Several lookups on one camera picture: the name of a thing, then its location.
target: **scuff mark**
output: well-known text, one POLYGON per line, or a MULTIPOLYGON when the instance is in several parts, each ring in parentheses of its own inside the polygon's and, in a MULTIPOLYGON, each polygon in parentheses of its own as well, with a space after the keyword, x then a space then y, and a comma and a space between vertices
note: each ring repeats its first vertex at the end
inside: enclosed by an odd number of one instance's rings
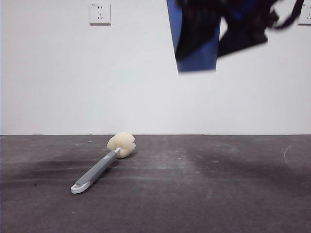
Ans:
POLYGON ((289 145, 286 150, 284 151, 284 161, 286 162, 286 164, 288 165, 288 167, 292 170, 292 167, 290 166, 290 164, 288 163, 287 159, 286 159, 286 152, 288 151, 289 148, 291 148, 292 145, 289 145))

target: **sponge brush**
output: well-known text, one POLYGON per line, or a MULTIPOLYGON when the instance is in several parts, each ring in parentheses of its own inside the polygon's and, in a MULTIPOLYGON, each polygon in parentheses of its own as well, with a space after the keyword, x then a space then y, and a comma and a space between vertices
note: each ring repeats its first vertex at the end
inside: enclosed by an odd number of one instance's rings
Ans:
POLYGON ((123 159, 128 156, 135 149, 135 138, 133 135, 127 132, 121 132, 114 135, 108 142, 107 148, 111 151, 120 148, 117 158, 123 159))

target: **electrical outlet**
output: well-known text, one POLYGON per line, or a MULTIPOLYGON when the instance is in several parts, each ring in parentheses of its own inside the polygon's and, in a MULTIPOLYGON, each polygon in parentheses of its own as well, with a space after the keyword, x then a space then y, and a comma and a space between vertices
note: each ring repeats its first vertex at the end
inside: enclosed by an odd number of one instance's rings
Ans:
POLYGON ((311 25, 311 0, 304 1, 298 24, 311 25))
POLYGON ((90 24, 111 24, 110 2, 92 3, 89 6, 90 24))

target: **blurry object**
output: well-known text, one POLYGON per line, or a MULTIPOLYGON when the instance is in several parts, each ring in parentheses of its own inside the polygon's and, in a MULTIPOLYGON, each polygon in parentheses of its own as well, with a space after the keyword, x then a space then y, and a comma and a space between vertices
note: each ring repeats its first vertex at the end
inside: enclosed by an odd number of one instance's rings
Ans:
POLYGON ((167 5, 178 71, 214 70, 220 17, 208 9, 180 8, 175 0, 167 5))
POLYGON ((218 46, 218 57, 267 42, 267 28, 290 26, 301 14, 304 0, 296 0, 290 16, 277 24, 272 6, 278 0, 176 0, 182 11, 181 33, 175 49, 177 62, 183 61, 211 43, 223 17, 228 28, 218 46))

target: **blue fabric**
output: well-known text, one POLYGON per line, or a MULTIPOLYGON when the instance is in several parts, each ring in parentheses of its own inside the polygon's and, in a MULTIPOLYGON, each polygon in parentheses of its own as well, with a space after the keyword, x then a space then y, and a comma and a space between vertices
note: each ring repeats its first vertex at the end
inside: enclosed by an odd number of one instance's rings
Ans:
MULTIPOLYGON (((167 5, 170 17, 173 46, 176 51, 181 32, 182 10, 175 5, 175 0, 167 0, 167 5)), ((215 30, 215 36, 213 39, 194 51, 187 58, 182 61, 177 61, 178 71, 185 72, 215 69, 217 62, 219 31, 220 19, 219 26, 215 30)))

